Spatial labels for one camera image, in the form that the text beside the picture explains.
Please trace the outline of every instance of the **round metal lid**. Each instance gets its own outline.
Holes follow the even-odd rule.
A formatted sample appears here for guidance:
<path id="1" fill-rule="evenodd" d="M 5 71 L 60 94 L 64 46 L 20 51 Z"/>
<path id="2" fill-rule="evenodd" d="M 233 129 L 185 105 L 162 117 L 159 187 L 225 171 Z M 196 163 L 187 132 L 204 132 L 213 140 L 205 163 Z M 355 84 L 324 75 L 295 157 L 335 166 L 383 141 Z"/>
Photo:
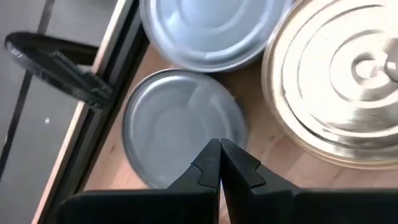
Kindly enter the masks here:
<path id="1" fill-rule="evenodd" d="M 182 67 L 219 72 L 264 50 L 292 0 L 141 0 L 142 23 L 158 51 Z"/>
<path id="2" fill-rule="evenodd" d="M 279 25 L 264 57 L 263 91 L 279 121 L 316 156 L 367 169 L 398 164 L 398 83 L 386 65 L 397 6 L 301 1 Z"/>
<path id="3" fill-rule="evenodd" d="M 245 149 L 248 130 L 228 90 L 200 73 L 151 75 L 136 87 L 124 112 L 127 156 L 150 187 L 168 187 L 213 138 L 228 138 Z"/>

